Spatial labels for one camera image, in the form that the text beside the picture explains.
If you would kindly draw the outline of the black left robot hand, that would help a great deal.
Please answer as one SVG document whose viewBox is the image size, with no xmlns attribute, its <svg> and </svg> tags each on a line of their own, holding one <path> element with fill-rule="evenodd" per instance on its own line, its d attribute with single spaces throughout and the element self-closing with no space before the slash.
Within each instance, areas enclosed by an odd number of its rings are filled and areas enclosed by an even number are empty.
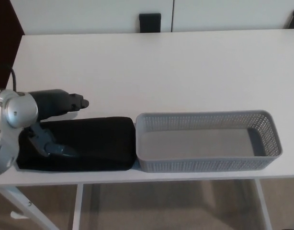
<svg viewBox="0 0 294 230">
<path fill-rule="evenodd" d="M 56 139 L 49 129 L 43 129 L 40 121 L 50 117 L 65 115 L 68 112 L 76 112 L 89 106 L 89 101 L 79 94 L 69 94 L 61 89 L 43 90 L 30 92 L 34 98 L 37 108 L 37 122 L 25 130 L 28 133 L 28 139 L 37 152 L 44 156 L 51 155 L 74 158 L 78 154 L 67 145 L 56 143 Z"/>
</svg>

